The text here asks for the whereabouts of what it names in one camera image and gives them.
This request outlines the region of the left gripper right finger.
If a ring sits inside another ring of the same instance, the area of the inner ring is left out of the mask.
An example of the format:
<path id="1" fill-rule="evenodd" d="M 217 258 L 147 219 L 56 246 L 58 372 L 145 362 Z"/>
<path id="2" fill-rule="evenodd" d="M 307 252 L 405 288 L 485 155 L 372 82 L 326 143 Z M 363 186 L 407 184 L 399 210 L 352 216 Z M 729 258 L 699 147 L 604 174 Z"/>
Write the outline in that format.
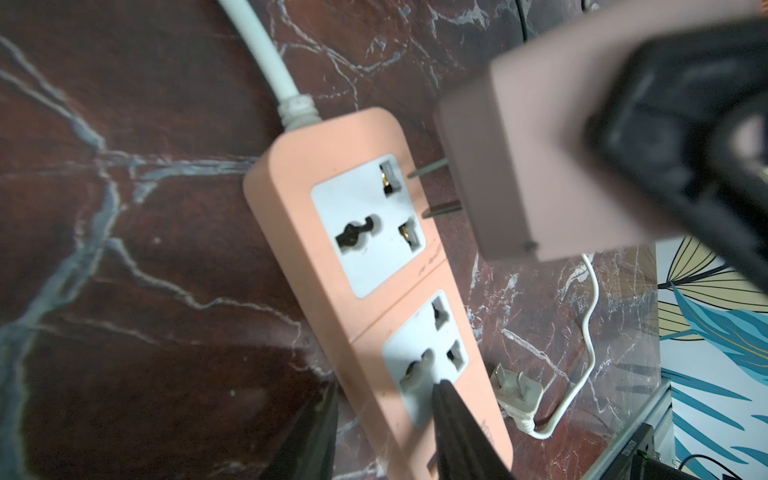
<path id="1" fill-rule="evenodd" d="M 448 380 L 434 385 L 432 410 L 440 479 L 510 478 L 510 468 Z"/>

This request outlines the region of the pink power strip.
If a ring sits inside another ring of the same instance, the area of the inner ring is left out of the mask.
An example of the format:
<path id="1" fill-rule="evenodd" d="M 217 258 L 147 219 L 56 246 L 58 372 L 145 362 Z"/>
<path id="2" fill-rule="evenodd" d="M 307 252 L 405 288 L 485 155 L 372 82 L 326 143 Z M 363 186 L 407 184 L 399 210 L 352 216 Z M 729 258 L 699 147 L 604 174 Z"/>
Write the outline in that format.
<path id="1" fill-rule="evenodd" d="M 511 441 L 413 167 L 397 119 L 371 108 L 282 134 L 243 190 L 389 477 L 440 479 L 441 380 L 511 475 Z"/>

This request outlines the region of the pink plug adapter cube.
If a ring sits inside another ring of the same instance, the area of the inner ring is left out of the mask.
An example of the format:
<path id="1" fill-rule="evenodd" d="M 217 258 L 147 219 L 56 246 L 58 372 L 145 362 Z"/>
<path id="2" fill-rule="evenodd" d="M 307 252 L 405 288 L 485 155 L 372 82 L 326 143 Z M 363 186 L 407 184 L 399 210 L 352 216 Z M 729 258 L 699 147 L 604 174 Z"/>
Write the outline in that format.
<path id="1" fill-rule="evenodd" d="M 754 18 L 756 1 L 613 1 L 494 59 L 444 95 L 435 123 L 488 262 L 541 262 L 673 237 L 682 225 L 590 152 L 590 117 L 645 40 Z"/>

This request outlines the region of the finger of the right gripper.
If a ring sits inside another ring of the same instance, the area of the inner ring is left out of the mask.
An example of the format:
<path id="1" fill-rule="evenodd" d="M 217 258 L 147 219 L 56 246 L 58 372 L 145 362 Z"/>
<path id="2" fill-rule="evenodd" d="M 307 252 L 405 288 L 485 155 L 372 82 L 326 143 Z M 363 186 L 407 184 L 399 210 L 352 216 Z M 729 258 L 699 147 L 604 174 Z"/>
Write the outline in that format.
<path id="1" fill-rule="evenodd" d="M 767 183 L 732 137 L 767 111 L 767 20 L 656 35 L 631 50 L 589 119 L 590 149 L 761 291 Z"/>

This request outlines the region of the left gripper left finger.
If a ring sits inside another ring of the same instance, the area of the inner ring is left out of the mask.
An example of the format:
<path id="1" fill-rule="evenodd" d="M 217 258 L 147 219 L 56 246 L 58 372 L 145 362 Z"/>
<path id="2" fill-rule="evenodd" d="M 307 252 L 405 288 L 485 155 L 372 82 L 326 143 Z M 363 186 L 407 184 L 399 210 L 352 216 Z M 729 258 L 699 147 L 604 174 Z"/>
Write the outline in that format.
<path id="1" fill-rule="evenodd" d="M 331 479 L 339 416 L 336 381 L 325 382 L 303 407 L 260 479 Z"/>

